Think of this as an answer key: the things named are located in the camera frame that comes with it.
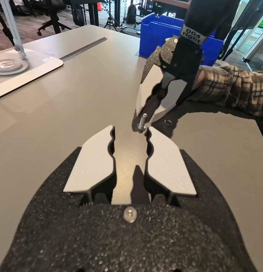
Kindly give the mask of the black backpack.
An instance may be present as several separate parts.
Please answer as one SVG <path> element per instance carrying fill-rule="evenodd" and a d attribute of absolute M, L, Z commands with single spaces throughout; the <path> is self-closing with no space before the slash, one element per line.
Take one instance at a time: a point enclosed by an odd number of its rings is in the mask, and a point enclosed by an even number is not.
<path fill-rule="evenodd" d="M 71 5 L 72 17 L 75 25 L 85 26 L 85 18 L 83 8 L 80 5 Z"/>
<path fill-rule="evenodd" d="M 136 14 L 137 14 L 137 9 L 134 4 L 130 4 L 127 10 L 127 15 L 126 15 L 126 22 L 128 24 L 135 24 L 136 23 Z"/>

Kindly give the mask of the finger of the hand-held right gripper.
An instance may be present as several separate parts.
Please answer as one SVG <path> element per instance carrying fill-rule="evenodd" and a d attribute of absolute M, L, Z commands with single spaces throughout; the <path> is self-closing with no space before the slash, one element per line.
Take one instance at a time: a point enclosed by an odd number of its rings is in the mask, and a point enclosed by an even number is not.
<path fill-rule="evenodd" d="M 186 85 L 187 83 L 185 81 L 181 79 L 176 80 L 175 77 L 168 72 L 163 74 L 161 89 L 158 91 L 158 97 L 161 98 L 161 102 L 154 111 L 149 123 L 158 121 L 176 106 L 177 100 Z"/>
<path fill-rule="evenodd" d="M 139 86 L 137 99 L 136 99 L 136 115 L 139 116 L 147 100 L 152 96 L 152 92 L 163 79 L 163 73 L 159 66 L 153 65 L 148 72 L 147 76 Z"/>

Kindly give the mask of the blue plastic bin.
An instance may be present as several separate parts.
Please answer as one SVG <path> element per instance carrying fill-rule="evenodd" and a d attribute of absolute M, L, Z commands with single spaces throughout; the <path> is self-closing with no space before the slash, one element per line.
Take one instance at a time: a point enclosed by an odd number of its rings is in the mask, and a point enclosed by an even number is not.
<path fill-rule="evenodd" d="M 141 20 L 139 55 L 149 57 L 157 48 L 162 47 L 165 39 L 179 36 L 184 20 L 165 15 L 156 16 L 151 13 Z M 222 49 L 224 41 L 215 39 L 212 35 L 201 46 L 204 61 L 202 65 L 213 66 Z"/>

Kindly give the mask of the person's right hand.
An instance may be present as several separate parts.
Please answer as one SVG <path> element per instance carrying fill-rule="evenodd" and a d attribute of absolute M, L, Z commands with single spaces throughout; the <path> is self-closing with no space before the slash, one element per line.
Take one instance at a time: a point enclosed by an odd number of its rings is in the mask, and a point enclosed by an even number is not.
<path fill-rule="evenodd" d="M 205 79 L 205 71 L 204 69 L 200 66 L 198 69 L 198 72 L 196 74 L 193 86 L 192 86 L 192 90 L 195 90 L 197 88 L 199 88 L 201 86 L 201 84 L 203 83 Z"/>

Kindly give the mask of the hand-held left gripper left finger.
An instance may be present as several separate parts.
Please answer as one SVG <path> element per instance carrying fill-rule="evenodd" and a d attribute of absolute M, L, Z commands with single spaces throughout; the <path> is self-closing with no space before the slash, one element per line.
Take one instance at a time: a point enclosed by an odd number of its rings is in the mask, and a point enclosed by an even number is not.
<path fill-rule="evenodd" d="M 82 145 L 63 192 L 112 193 L 116 186 L 114 141 L 112 125 L 89 138 Z"/>

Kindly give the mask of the black tripod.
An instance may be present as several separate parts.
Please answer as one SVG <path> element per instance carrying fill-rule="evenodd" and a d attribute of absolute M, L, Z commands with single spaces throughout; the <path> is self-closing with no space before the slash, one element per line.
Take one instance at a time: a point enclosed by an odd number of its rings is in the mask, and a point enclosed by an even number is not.
<path fill-rule="evenodd" d="M 103 8 L 106 11 L 106 13 L 108 14 L 108 19 L 107 22 L 104 26 L 104 28 L 109 27 L 109 30 L 113 30 L 118 32 L 116 26 L 115 26 L 115 20 L 111 14 L 111 0 L 106 0 L 105 1 L 106 4 L 103 3 Z"/>

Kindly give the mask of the black office chair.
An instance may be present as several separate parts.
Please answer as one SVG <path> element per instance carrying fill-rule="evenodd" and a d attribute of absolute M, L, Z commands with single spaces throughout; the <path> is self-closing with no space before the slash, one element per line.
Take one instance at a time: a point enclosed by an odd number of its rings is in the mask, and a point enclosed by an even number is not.
<path fill-rule="evenodd" d="M 37 30 L 38 36 L 42 36 L 41 30 L 45 30 L 49 26 L 53 26 L 55 34 L 61 33 L 61 30 L 71 30 L 68 26 L 63 25 L 59 22 L 58 13 L 66 9 L 67 5 L 70 4 L 70 1 L 63 0 L 44 0 L 39 1 L 39 6 L 44 10 L 46 15 L 50 17 L 49 21 L 46 21 L 42 26 Z"/>

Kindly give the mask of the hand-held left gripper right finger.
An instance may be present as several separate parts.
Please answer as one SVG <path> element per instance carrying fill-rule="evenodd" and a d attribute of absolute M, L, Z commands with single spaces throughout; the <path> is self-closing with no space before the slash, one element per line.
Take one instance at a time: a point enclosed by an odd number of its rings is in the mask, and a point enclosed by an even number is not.
<path fill-rule="evenodd" d="M 145 188 L 151 194 L 197 194 L 179 147 L 154 127 L 147 129 Z"/>

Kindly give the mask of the silver bolt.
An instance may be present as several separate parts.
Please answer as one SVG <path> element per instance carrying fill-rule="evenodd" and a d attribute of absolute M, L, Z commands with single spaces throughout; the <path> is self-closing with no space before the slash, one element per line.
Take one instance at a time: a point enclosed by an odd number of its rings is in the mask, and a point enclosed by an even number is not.
<path fill-rule="evenodd" d="M 141 116 L 140 122 L 137 124 L 137 131 L 139 133 L 143 133 L 146 129 L 146 123 L 147 123 L 147 114 L 144 113 Z"/>

